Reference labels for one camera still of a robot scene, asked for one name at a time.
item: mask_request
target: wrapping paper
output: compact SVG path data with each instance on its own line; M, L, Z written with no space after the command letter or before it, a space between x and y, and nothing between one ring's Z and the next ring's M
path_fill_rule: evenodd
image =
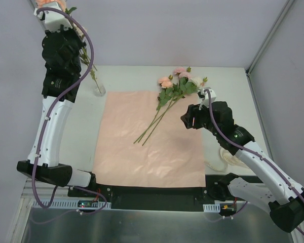
M157 96L157 92L150 91L108 92L93 166L97 183L140 187L205 186L201 132L187 130L180 120L188 105L196 103L196 94L180 99L169 109L144 146L149 132L140 143L133 144L152 122Z

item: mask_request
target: pink paper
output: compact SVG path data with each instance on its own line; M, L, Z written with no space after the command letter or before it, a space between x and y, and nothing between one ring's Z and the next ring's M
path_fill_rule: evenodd
M140 187L204 187L201 131L180 120L196 94L179 100L142 146L133 142L152 122L157 92L108 92L93 173L97 183Z

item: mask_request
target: white tabletop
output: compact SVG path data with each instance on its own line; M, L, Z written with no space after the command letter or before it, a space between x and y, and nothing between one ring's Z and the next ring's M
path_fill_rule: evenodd
M168 76L174 67L157 66L98 66L98 78L106 91L158 91L157 80ZM217 94L218 101L226 101L233 110L235 123L246 128L258 144L267 152L256 109L251 96L248 80L243 68L192 67L192 74L208 77L207 86ZM88 76L81 83L74 107L70 112L63 133L60 149L60 163L74 168L91 171L94 162L100 121L106 96L95 94L96 85ZM205 158L217 168L223 167L219 156L220 146L215 137L203 130ZM254 175L246 168L228 167L226 172L205 168L207 175L227 174Z

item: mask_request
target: wall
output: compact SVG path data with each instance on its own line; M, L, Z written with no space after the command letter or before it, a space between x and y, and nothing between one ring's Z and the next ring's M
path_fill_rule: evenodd
M27 158L40 120L43 37L27 1L0 1L0 243L26 179L17 161Z
M247 68L286 0L68 0L99 65Z
M304 186L304 0L251 75L275 161Z

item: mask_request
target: gray floor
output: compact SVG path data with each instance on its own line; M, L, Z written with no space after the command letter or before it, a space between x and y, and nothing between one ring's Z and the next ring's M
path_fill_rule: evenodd
M56 217L66 210L32 209L36 221ZM45 224L30 224L23 242L293 242L290 234L281 231L270 217L255 206L248 205L234 220L216 223L218 214L153 211L101 211L91 216L71 212Z

